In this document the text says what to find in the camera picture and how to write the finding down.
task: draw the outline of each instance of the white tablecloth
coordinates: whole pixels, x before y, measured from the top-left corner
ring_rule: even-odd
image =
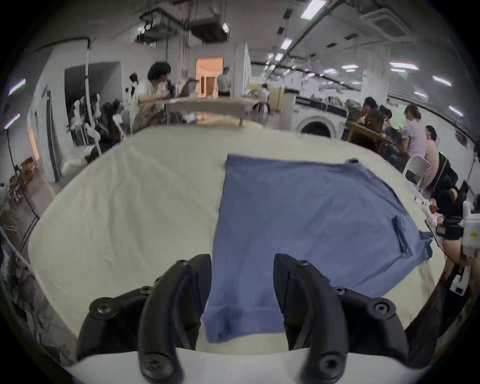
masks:
[[[50,304],[78,335],[88,306],[153,285],[178,259],[212,254],[227,154],[343,163],[356,157],[397,193],[421,230],[425,215],[405,179],[380,156],[324,137],[256,128],[152,127],[105,153],[75,177],[36,225],[28,251]],[[406,328],[444,266],[433,257],[385,297]],[[262,354],[287,350],[284,334],[250,335],[198,350]]]

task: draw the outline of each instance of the hair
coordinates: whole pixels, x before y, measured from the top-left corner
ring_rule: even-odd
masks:
[[[365,102],[363,103],[363,105],[368,105],[372,109],[377,109],[378,108],[377,102],[375,101],[375,99],[373,97],[370,97],[370,96],[368,96],[365,99]]]
[[[389,110],[388,108],[385,108],[385,106],[380,105],[380,112],[382,112],[387,119],[392,118],[392,111]]]
[[[408,104],[407,107],[405,108],[404,114],[406,115],[408,112],[410,112],[413,116],[414,119],[420,120],[421,119],[421,114],[419,112],[418,107],[415,104]]]
[[[132,73],[132,74],[129,76],[129,78],[130,78],[130,81],[131,81],[132,83],[134,83],[134,82],[137,82],[137,83],[138,83],[138,76],[137,76],[137,74],[136,74],[135,72]]]
[[[170,72],[172,72],[170,64],[166,61],[157,61],[148,70],[147,79],[150,81],[160,80],[160,77],[167,76]]]
[[[433,141],[437,141],[437,132],[435,132],[435,128],[431,125],[427,125],[425,129],[430,132],[430,136],[432,137]]]

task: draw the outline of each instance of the man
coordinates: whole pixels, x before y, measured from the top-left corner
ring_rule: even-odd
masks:
[[[222,74],[216,78],[219,96],[230,97],[230,87],[232,86],[232,83],[230,82],[230,78],[228,76],[229,72],[230,72],[230,67],[225,67],[223,69]]]
[[[166,61],[157,61],[148,70],[147,80],[139,81],[133,93],[132,102],[130,105],[130,126],[132,128],[132,132],[135,131],[133,129],[133,123],[140,109],[151,107],[159,100],[168,99],[168,91],[165,89],[164,92],[158,92],[158,85],[162,83],[166,84],[168,82],[170,79],[170,72],[170,64],[168,64]]]
[[[425,134],[427,136],[427,154],[425,155],[425,160],[427,160],[431,166],[423,174],[423,179],[420,184],[420,189],[422,191],[431,184],[440,165],[438,148],[437,144],[435,143],[437,140],[437,132],[435,132],[434,127],[427,125],[425,127]]]

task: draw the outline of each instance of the desk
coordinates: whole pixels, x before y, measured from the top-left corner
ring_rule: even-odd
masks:
[[[229,153],[325,163],[355,157],[389,184],[418,228],[428,230],[405,178],[368,149],[255,127],[149,127],[82,170],[46,209],[30,237],[36,279],[74,335],[94,299],[152,285],[177,260],[212,254]],[[404,328],[442,274],[444,255],[435,242],[432,250],[430,260],[385,296],[395,303]],[[285,334],[208,344],[201,327],[197,350],[253,355],[287,351],[288,345]]]
[[[349,121],[347,122],[347,127],[350,130],[347,137],[347,141],[349,143],[352,142],[353,133],[358,133],[363,136],[367,136],[367,137],[370,137],[371,139],[374,139],[375,142],[377,143],[377,150],[381,144],[391,144],[391,145],[397,146],[397,144],[392,139],[382,136],[380,133],[375,132],[374,130],[366,127],[363,124],[358,124],[355,121]]]
[[[219,97],[197,98],[197,97],[179,97],[165,101],[167,113],[167,125],[170,124],[170,114],[172,112],[209,112],[218,115],[231,115],[240,119],[239,126],[242,125],[244,117],[250,108],[258,103],[257,99],[249,97]]]

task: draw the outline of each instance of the chair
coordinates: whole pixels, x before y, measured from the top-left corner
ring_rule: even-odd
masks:
[[[427,160],[425,160],[422,156],[413,155],[410,159],[408,159],[407,164],[403,169],[403,176],[406,176],[407,171],[410,171],[415,175],[419,176],[420,180],[417,183],[417,188],[418,188],[423,179],[423,174],[430,166],[431,164]]]

